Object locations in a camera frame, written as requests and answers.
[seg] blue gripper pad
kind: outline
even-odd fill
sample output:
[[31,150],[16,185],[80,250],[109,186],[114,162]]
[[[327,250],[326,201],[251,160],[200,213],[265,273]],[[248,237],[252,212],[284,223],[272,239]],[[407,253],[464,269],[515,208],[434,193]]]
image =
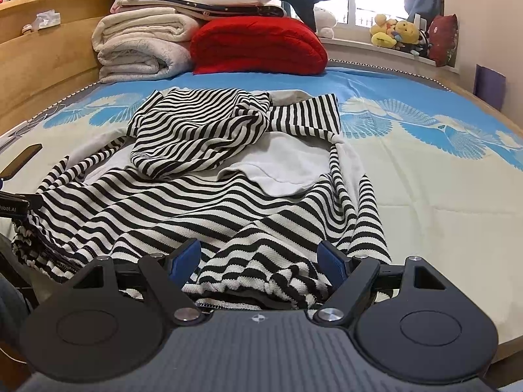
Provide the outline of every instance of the blue gripper pad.
[[200,241],[196,239],[185,241],[176,249],[174,255],[171,253],[167,257],[166,268],[169,278],[181,289],[197,269],[200,259]]
[[334,290],[338,289],[348,277],[345,268],[348,258],[326,240],[320,242],[316,255],[320,270],[327,276]]

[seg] folded blanket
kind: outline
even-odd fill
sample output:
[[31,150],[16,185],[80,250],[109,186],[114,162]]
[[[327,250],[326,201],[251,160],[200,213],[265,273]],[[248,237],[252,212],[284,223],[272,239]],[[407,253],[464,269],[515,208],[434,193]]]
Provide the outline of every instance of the folded blanket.
[[100,82],[165,79],[191,69],[189,50],[156,38],[117,36],[98,54]]
[[105,16],[96,26],[92,41],[99,52],[104,44],[117,36],[127,38],[158,38],[165,41],[190,41],[201,22],[177,13],[171,7],[151,7]]

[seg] bed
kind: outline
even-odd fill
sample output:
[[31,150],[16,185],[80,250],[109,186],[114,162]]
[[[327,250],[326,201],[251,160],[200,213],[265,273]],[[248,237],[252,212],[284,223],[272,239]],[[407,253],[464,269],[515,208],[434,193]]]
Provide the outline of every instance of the bed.
[[[392,262],[420,255],[495,322],[497,359],[523,349],[523,132],[455,84],[330,61],[325,73],[182,74],[169,80],[96,84],[91,33],[113,0],[2,4],[0,167],[27,146],[43,149],[3,191],[33,192],[85,137],[125,130],[153,92],[173,87],[334,93],[344,136],[372,180]],[[62,25],[19,36],[54,8]],[[12,223],[0,219],[11,238]],[[59,287],[2,249],[40,300]]]

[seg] purple folder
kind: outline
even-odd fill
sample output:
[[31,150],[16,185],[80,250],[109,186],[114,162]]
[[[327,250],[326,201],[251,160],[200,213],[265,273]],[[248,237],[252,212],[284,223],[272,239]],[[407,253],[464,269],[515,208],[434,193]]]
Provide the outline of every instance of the purple folder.
[[505,99],[506,78],[495,70],[476,65],[474,95],[501,111]]

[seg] wooden bed frame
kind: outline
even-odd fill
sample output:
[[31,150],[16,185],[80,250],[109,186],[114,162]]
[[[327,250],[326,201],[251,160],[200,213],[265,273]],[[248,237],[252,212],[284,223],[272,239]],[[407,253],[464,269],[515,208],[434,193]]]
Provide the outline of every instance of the wooden bed frame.
[[[14,0],[0,5],[0,136],[58,100],[98,81],[91,35],[114,0]],[[37,13],[54,9],[61,25],[22,36]],[[443,85],[471,100],[519,136],[523,129],[444,76]],[[496,360],[523,349],[523,336],[502,344]]]

